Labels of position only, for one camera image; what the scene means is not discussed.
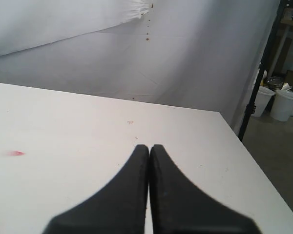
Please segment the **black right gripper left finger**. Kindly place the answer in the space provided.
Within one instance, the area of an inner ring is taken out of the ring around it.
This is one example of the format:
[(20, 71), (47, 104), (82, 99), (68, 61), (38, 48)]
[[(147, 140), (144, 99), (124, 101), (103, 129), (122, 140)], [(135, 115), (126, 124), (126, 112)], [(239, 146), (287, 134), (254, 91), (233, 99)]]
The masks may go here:
[(137, 145), (122, 169), (96, 194), (52, 218), (45, 234), (142, 234), (149, 151)]

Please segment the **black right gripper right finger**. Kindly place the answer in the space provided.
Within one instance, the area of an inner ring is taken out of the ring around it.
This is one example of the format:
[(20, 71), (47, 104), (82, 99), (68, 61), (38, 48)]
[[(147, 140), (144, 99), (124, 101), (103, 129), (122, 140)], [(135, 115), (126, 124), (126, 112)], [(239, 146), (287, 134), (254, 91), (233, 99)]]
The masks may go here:
[(149, 159), (149, 193), (155, 234), (259, 234), (255, 222), (196, 187), (162, 145)]

